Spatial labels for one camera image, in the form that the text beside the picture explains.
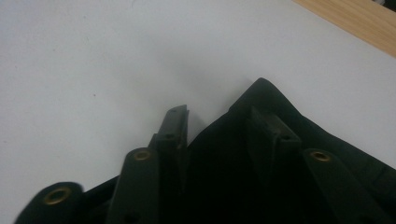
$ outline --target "white table surface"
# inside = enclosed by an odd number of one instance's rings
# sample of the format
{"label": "white table surface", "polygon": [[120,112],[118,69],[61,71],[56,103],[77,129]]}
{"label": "white table surface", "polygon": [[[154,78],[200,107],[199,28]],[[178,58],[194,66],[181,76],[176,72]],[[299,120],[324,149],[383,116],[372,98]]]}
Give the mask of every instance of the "white table surface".
{"label": "white table surface", "polygon": [[0,2],[0,223],[90,189],[187,104],[190,140],[258,77],[396,167],[396,60],[290,0]]}

